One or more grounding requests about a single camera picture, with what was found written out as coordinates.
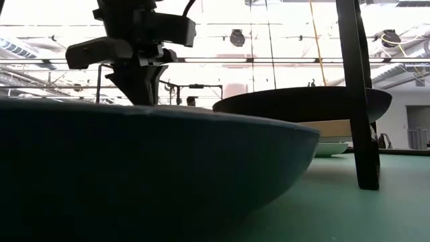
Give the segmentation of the wooden shelf with black frame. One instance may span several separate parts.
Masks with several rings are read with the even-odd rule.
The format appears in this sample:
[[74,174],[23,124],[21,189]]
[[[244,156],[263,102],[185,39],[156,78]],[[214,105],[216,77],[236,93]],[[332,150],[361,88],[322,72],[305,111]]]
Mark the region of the wooden shelf with black frame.
[[379,154],[372,144],[372,131],[367,113],[367,69],[369,67],[365,31],[358,0],[335,0],[339,34],[343,52],[351,51],[351,58],[344,58],[346,91],[353,104],[349,119],[354,145],[357,181],[361,189],[378,190],[380,178]]

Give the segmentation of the green table mat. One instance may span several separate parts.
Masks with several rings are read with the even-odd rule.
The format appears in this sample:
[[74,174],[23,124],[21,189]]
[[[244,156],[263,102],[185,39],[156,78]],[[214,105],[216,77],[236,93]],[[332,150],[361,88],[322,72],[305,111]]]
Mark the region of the green table mat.
[[211,242],[430,242],[430,157],[381,155],[380,188],[353,155],[315,159],[282,197]]

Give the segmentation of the ceiling light strip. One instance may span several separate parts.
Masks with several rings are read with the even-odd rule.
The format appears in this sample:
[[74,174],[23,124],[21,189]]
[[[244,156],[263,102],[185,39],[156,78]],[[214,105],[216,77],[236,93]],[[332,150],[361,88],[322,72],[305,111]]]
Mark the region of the ceiling light strip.
[[[343,63],[342,58],[178,58],[176,63],[221,63],[221,64],[301,64],[301,63]],[[371,64],[382,63],[430,63],[430,58],[370,58]],[[14,64],[67,64],[65,58],[29,58],[29,59],[0,59],[0,65]]]

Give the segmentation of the grey door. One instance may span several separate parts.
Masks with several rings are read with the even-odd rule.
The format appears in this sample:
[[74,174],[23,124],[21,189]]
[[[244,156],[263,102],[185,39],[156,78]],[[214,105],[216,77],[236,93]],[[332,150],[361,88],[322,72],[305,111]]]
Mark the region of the grey door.
[[430,149],[430,106],[407,106],[408,145],[412,150]]

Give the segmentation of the black backpack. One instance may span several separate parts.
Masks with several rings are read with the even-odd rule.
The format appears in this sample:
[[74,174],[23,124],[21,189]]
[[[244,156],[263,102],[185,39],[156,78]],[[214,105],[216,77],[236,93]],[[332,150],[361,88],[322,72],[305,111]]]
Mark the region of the black backpack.
[[378,137],[379,149],[393,149],[389,136],[386,133],[381,133]]

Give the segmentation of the grey ceiling pipe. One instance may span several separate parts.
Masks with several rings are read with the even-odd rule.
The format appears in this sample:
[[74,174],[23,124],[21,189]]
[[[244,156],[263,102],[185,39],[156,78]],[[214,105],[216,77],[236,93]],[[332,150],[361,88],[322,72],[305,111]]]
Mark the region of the grey ceiling pipe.
[[430,87],[430,63],[392,63],[372,69],[372,85],[378,89],[394,89],[411,84]]

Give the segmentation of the dark blue plate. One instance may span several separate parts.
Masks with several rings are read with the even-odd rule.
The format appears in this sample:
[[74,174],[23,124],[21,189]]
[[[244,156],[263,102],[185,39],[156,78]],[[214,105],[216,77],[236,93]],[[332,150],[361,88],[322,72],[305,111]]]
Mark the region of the dark blue plate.
[[151,106],[0,99],[0,242],[195,242],[289,190],[301,124]]

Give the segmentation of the black metal table frame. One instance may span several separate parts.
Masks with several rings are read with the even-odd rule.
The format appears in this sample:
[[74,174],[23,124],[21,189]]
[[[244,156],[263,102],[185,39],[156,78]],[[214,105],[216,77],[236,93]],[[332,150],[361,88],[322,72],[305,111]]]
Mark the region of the black metal table frame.
[[379,149],[379,154],[430,157],[430,150]]

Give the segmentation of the dark grey plate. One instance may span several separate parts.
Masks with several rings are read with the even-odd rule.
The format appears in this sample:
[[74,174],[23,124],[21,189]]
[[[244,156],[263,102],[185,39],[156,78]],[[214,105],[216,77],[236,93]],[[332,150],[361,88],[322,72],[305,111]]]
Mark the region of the dark grey plate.
[[291,87],[244,93],[216,102],[214,112],[287,122],[347,120],[353,113],[345,87]]

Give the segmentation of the black background rig frame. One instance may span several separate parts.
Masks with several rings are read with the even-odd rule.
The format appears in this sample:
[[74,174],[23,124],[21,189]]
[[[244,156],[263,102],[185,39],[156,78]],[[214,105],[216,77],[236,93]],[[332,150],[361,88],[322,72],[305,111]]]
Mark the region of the black background rig frame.
[[176,96],[175,98],[175,104],[180,106],[182,104],[182,99],[181,99],[181,90],[183,88],[188,88],[188,89],[204,89],[204,88],[210,88],[212,89],[213,87],[219,88],[220,89],[220,94],[218,95],[218,97],[220,99],[224,98],[224,88],[223,85],[206,85],[206,84],[189,84],[189,85],[177,85],[171,82],[166,82],[166,81],[159,81],[159,83],[162,83],[165,86],[165,90],[167,90],[169,92],[169,105],[172,105],[172,100],[173,100],[173,95]]

